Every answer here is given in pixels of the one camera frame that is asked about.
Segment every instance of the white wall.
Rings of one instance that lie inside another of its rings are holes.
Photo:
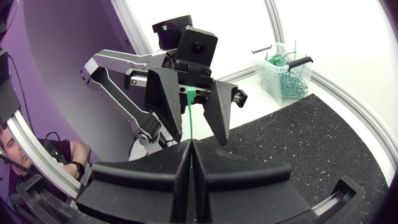
[[[252,66],[251,50],[274,41],[263,0],[123,0],[126,1],[146,36],[152,51],[159,50],[159,39],[152,25],[190,14],[193,26],[218,37],[211,63],[211,77],[222,78]]]
[[[285,42],[360,101],[398,142],[398,45],[378,0],[276,0]]]

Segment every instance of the white surface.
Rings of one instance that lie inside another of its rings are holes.
[[[235,103],[232,104],[230,122],[231,129],[250,121],[254,121],[255,119],[261,118],[280,109],[280,106],[272,99],[272,97],[259,86],[259,82],[259,77],[255,75],[235,83],[238,85],[239,89],[244,90],[248,94],[248,100],[243,108],[238,108]],[[316,84],[311,83],[309,93],[316,94],[351,126],[372,152],[384,174],[384,177],[386,178],[388,186],[390,186],[392,178],[394,177],[394,170],[383,148],[367,127],[365,127],[365,125],[348,108]],[[192,117],[194,139],[203,139],[213,135],[205,117],[203,116],[202,105],[192,106]],[[182,115],[182,131],[182,140],[189,139],[190,123],[188,109],[187,112]]]
[[[190,14],[195,28],[214,33],[218,43],[211,64],[213,78],[225,77],[252,66],[251,50],[269,46],[275,41],[263,0],[233,1],[230,4],[213,0],[123,1],[134,13],[153,52],[159,50],[159,40],[152,25],[167,19]]]
[[[276,0],[286,43],[361,102],[398,142],[398,45],[378,0]]]

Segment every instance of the black handle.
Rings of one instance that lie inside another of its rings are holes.
[[[287,71],[289,72],[290,69],[295,68],[295,67],[300,66],[300,65],[303,65],[305,63],[309,63],[309,62],[313,63],[313,60],[312,60],[311,57],[304,57],[304,58],[295,60],[293,62],[289,62],[288,63],[289,69]]]

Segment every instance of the plastic container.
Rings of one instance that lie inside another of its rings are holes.
[[[261,78],[260,86],[281,106],[292,104],[308,95],[311,80],[312,59],[289,46],[274,43],[262,59],[254,64],[256,75]]]

